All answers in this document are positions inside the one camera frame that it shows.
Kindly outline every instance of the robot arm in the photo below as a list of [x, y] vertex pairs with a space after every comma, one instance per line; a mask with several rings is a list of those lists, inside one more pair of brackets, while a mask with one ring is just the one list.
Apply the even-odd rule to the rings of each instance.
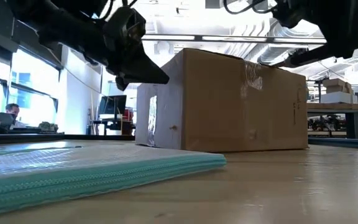
[[277, 5], [258, 11], [256, 5], [265, 0], [250, 0], [251, 4], [239, 12], [253, 9], [257, 13], [271, 12], [283, 27], [294, 28], [302, 19], [316, 24], [323, 33], [326, 44], [311, 51], [297, 52], [275, 67], [299, 67], [329, 57], [350, 58], [358, 49], [358, 0], [275, 0]]
[[91, 64], [103, 64], [116, 76], [117, 87], [129, 83], [166, 84], [169, 77], [144, 52], [145, 19], [127, 6], [108, 22], [92, 19], [107, 0], [7, 0], [14, 17], [36, 31], [41, 45], [66, 45]]
[[[60, 43], [82, 53], [92, 64], [101, 63], [116, 76], [117, 87], [124, 90], [129, 83], [166, 84], [169, 77], [144, 52], [141, 38], [145, 19], [122, 0], [107, 22], [100, 15], [108, 0], [6, 0], [14, 17], [31, 27], [40, 44], [50, 47]], [[302, 19], [319, 26], [327, 42], [310, 51], [296, 52], [276, 67], [299, 67], [329, 57], [352, 57], [358, 49], [358, 0], [275, 0], [277, 5], [265, 11], [255, 9], [266, 0], [249, 0], [251, 4], [238, 14], [253, 9], [271, 12], [279, 23], [295, 27]]]

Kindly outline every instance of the white ceiling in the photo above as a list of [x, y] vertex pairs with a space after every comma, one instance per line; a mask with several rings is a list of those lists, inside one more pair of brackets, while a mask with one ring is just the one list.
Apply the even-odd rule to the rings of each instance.
[[[120, 5], [121, 0], [114, 2], [114, 8]], [[246, 1], [242, 0], [230, 4], [229, 7], [235, 11], [236, 9], [242, 9], [246, 5]], [[302, 22], [291, 32], [281, 28], [271, 30], [272, 21], [274, 21], [271, 19], [271, 14], [256, 14], [252, 10], [249, 10], [245, 13], [233, 16], [228, 14], [223, 8], [205, 9], [205, 0], [138, 0], [134, 8], [146, 18], [148, 34], [280, 35], [283, 37], [302, 35], [322, 37], [318, 28], [307, 22]], [[271, 48], [267, 44], [144, 42], [144, 45], [150, 58], [159, 61], [157, 64], [169, 60], [174, 53], [184, 47], [232, 54], [243, 57], [246, 60], [255, 60], [262, 53], [264, 56], [267, 56], [266, 58], [282, 57], [287, 51], [287, 49], [281, 49], [281, 52], [275, 48]], [[291, 71], [306, 75], [310, 78], [318, 78], [323, 75], [332, 76], [335, 75], [334, 72], [344, 77], [352, 77], [352, 73], [358, 72], [358, 67], [356, 68], [355, 66], [358, 66], [358, 50], [351, 60], [337, 60], [335, 62], [333, 58], [330, 58], [323, 62], [296, 68]]]

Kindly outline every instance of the ceiling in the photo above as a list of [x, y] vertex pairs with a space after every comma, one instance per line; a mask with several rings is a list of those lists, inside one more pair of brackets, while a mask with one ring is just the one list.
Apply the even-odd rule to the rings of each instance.
[[[246, 0], [231, 0], [229, 7], [236, 11], [244, 8]], [[121, 1], [114, 2], [114, 8]], [[221, 0], [138, 0], [134, 5], [146, 20], [148, 34], [175, 35], [234, 35], [234, 36], [274, 36], [274, 37], [323, 37], [317, 26], [302, 21], [294, 29], [282, 28], [271, 14], [257, 14], [252, 10], [239, 15], [230, 15], [221, 7]], [[145, 41], [145, 51], [158, 65], [163, 65], [184, 47], [192, 47], [242, 57], [261, 63], [274, 63], [282, 60], [291, 49], [313, 49], [317, 46], [248, 44], [224, 42], [175, 42]], [[329, 58], [290, 71], [318, 79], [325, 76], [341, 77], [358, 83], [358, 50], [354, 57], [343, 60]]]

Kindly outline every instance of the laptop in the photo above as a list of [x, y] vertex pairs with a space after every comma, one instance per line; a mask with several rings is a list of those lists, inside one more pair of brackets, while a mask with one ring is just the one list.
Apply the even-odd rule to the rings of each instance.
[[15, 121], [14, 114], [0, 113], [0, 127], [1, 128], [9, 129], [14, 121]]

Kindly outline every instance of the cable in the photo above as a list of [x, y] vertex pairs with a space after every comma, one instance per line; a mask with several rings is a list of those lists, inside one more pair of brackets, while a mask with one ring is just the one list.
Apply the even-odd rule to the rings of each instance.
[[95, 19], [96, 21], [100, 21], [100, 20], [104, 21], [110, 16], [110, 13], [112, 11], [113, 2], [114, 2], [114, 0], [110, 0], [110, 5], [109, 5], [109, 8], [108, 8], [107, 12], [105, 13], [105, 15], [102, 18]]
[[340, 74], [338, 74], [338, 73], [332, 71], [330, 68], [328, 68], [327, 66], [323, 65], [323, 63], [321, 63], [321, 61], [318, 62], [318, 63], [320, 63], [320, 65], [322, 65], [324, 68], [326, 68], [328, 71], [332, 72], [333, 74], [335, 74], [335, 75], [337, 75], [337, 76], [339, 76], [339, 77], [341, 77], [341, 78], [347, 80], [347, 78], [345, 78], [344, 76], [342, 76], [342, 75], [340, 75]]
[[80, 81], [80, 83], [82, 83], [84, 86], [88, 87], [89, 89], [95, 91], [96, 93], [98, 93], [98, 94], [100, 94], [100, 95], [102, 95], [102, 96], [107, 97], [109, 100], [114, 100], [113, 98], [104, 95], [104, 94], [101, 93], [100, 91], [95, 90], [94, 88], [92, 88], [91, 86], [89, 86], [88, 84], [86, 84], [85, 82], [83, 82], [80, 78], [78, 78], [76, 75], [74, 75], [74, 73], [72, 73], [69, 69], [67, 69], [66, 66], [64, 66], [64, 65], [62, 64], [62, 61], [61, 61], [59, 58], [57, 58], [57, 56], [54, 54], [54, 52], [52, 52], [52, 50], [50, 50], [50, 49], [48, 49], [48, 50], [49, 50], [49, 52], [52, 54], [52, 56], [55, 58], [55, 60], [56, 60], [57, 62], [59, 62], [59, 64], [60, 64], [65, 70], [67, 70], [67, 72], [70, 73], [76, 80]]
[[275, 6], [271, 7], [270, 9], [267, 9], [267, 10], [257, 10], [257, 9], [255, 8], [256, 5], [252, 6], [252, 10], [253, 10], [254, 12], [258, 13], [258, 14], [270, 13], [270, 12], [272, 12], [274, 9], [277, 8], [277, 5], [275, 5]]
[[249, 9], [255, 7], [256, 5], [258, 5], [259, 3], [264, 2], [264, 1], [266, 1], [266, 0], [253, 0], [249, 6], [243, 8], [242, 10], [240, 10], [238, 12], [233, 12], [232, 10], [229, 9], [229, 7], [227, 6], [227, 0], [223, 0], [223, 7], [228, 13], [230, 13], [232, 15], [237, 15], [237, 14], [248, 11]]
[[131, 3], [129, 3], [129, 7], [132, 7], [136, 2], [137, 0], [133, 0]]

